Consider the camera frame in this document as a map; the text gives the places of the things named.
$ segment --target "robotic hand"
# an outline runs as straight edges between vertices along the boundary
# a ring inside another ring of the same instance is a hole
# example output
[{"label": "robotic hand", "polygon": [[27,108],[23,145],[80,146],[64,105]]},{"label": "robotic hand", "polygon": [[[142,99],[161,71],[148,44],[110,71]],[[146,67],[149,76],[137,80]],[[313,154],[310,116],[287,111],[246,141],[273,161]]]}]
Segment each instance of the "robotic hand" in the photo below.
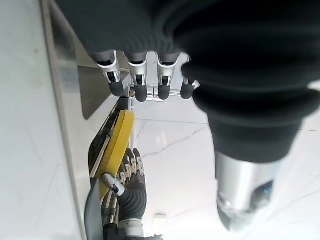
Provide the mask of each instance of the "robotic hand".
[{"label": "robotic hand", "polygon": [[[220,219],[228,230],[249,224],[270,201],[280,162],[303,119],[320,104],[320,93],[308,88],[320,79],[320,5],[311,0],[56,2],[97,63],[113,63],[107,61],[112,50],[190,56],[181,69],[181,95],[189,98],[194,79],[200,83],[192,96],[207,113],[212,132]],[[176,62],[165,57],[158,58],[161,99],[168,97]],[[110,87],[119,87],[113,75],[107,74]],[[143,84],[138,77],[135,87]]]},{"label": "robotic hand", "polygon": [[[144,239],[141,219],[146,211],[147,191],[145,170],[139,151],[127,149],[118,177],[109,173],[101,176],[102,182],[117,197],[119,204],[118,228],[126,238]],[[147,237],[160,240],[161,236]]]}]

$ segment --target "yellow tape roll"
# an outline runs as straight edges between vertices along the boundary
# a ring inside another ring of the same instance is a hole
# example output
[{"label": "yellow tape roll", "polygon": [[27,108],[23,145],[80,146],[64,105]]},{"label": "yellow tape roll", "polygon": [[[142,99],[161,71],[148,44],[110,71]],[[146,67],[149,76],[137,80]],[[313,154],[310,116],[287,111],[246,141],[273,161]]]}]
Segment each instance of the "yellow tape roll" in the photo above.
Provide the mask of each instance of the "yellow tape roll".
[{"label": "yellow tape roll", "polygon": [[101,175],[104,173],[110,173],[114,176],[117,175],[128,147],[129,139],[134,127],[134,120],[135,115],[132,111],[120,111],[113,135],[95,174],[95,177],[99,178],[100,198],[103,198],[109,191],[108,187],[101,181]]}]

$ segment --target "silver metal joint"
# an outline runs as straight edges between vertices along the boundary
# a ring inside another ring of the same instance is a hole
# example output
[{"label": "silver metal joint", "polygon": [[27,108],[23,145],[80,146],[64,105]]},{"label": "silver metal joint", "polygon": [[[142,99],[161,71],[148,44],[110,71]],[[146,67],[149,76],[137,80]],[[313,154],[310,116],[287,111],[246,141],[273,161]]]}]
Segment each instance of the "silver metal joint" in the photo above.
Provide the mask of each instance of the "silver metal joint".
[{"label": "silver metal joint", "polygon": [[132,83],[145,86],[147,84],[147,59],[143,63],[134,64],[128,61]]},{"label": "silver metal joint", "polygon": [[163,65],[159,56],[157,55],[158,62],[158,80],[159,85],[163,86],[164,84],[167,86],[171,85],[172,78],[175,73],[175,68],[178,62],[178,59],[172,65]]},{"label": "silver metal joint", "polygon": [[255,163],[215,155],[219,217],[229,231],[242,231],[271,200],[281,161]]},{"label": "silver metal joint", "polygon": [[108,79],[109,83],[120,82],[120,67],[117,59],[117,51],[113,51],[114,62],[110,65],[100,65],[97,63],[98,67],[102,70],[103,75]]},{"label": "silver metal joint", "polygon": [[140,219],[126,219],[118,224],[118,228],[124,230],[126,237],[144,237],[144,229]]},{"label": "silver metal joint", "polygon": [[104,173],[101,176],[101,181],[116,195],[117,197],[122,196],[125,192],[125,187],[120,183],[118,179],[113,177],[109,173]]}]

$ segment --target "black rubber cover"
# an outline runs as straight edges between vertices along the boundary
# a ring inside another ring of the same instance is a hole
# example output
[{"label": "black rubber cover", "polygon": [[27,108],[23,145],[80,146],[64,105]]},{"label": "black rubber cover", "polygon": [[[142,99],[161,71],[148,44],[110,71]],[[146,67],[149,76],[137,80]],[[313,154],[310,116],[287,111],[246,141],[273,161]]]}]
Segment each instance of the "black rubber cover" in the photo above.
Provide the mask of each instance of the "black rubber cover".
[{"label": "black rubber cover", "polygon": [[143,103],[147,99],[147,85],[134,86],[135,98]]},{"label": "black rubber cover", "polygon": [[170,94],[170,86],[159,85],[158,86],[158,96],[161,100],[166,100]]},{"label": "black rubber cover", "polygon": [[182,74],[199,81],[193,99],[208,114],[215,151],[230,157],[281,159],[319,106],[307,88],[320,79],[317,1],[56,1],[91,56],[187,53]]},{"label": "black rubber cover", "polygon": [[138,181],[130,188],[126,187],[123,195],[118,197],[119,221],[126,219],[142,219],[147,206],[146,185]]},{"label": "black rubber cover", "polygon": [[182,83],[180,91],[181,97],[186,100],[191,98],[194,90],[195,86],[193,86],[192,84],[185,85],[184,83]]},{"label": "black rubber cover", "polygon": [[113,95],[121,97],[124,95],[124,85],[122,81],[109,83],[110,91]]}]

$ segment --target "metal rod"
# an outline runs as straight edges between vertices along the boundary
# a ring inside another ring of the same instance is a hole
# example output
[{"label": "metal rod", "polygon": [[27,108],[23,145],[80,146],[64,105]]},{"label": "metal rod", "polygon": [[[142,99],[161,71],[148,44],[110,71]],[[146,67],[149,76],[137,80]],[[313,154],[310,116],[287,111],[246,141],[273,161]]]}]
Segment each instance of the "metal rod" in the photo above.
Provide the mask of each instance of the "metal rod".
[{"label": "metal rod", "polygon": [[[180,90],[170,89],[169,96],[176,96],[180,97]],[[130,99],[136,99],[135,89],[134,86],[130,86],[130,93],[129,93]],[[157,86],[148,86],[147,87],[147,97],[146,101],[155,101],[155,102],[163,102],[164,100],[161,100],[158,95],[158,87]]]},{"label": "metal rod", "polygon": [[98,155],[98,157],[97,157],[97,159],[96,159],[96,161],[94,163],[92,171],[90,172],[90,178],[94,178],[95,177],[95,175],[96,175],[96,173],[98,171],[98,167],[99,167],[99,165],[101,163],[102,157],[104,156],[105,151],[107,149],[107,146],[108,146],[108,144],[110,142],[110,139],[111,139],[110,136],[106,136],[106,139],[105,139],[105,141],[103,143],[101,151],[100,151],[100,153],[99,153],[99,155]]}]

